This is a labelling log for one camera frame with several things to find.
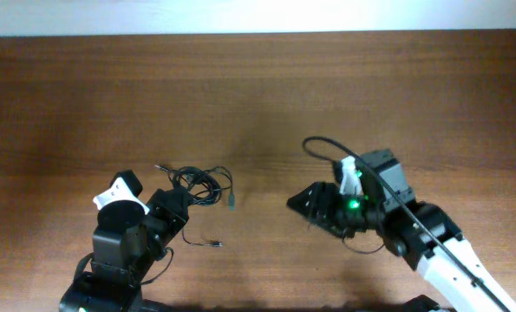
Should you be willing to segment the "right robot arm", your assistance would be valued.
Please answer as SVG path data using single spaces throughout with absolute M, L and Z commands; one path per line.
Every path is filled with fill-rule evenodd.
M 417 200 L 389 149 L 348 156 L 333 169 L 335 182 L 311 184 L 288 207 L 341 240 L 375 231 L 457 311 L 516 311 L 460 227 L 439 206 Z

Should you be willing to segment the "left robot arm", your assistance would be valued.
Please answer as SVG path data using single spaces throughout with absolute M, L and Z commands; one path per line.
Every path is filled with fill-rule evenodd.
M 93 252 L 77 264 L 73 282 L 64 293 L 61 312 L 171 311 L 142 295 L 155 281 L 145 276 L 164 257 L 173 258 L 170 241 L 187 223 L 188 192 L 157 190 L 148 200 L 149 212 L 130 199 L 104 205 L 92 236 Z

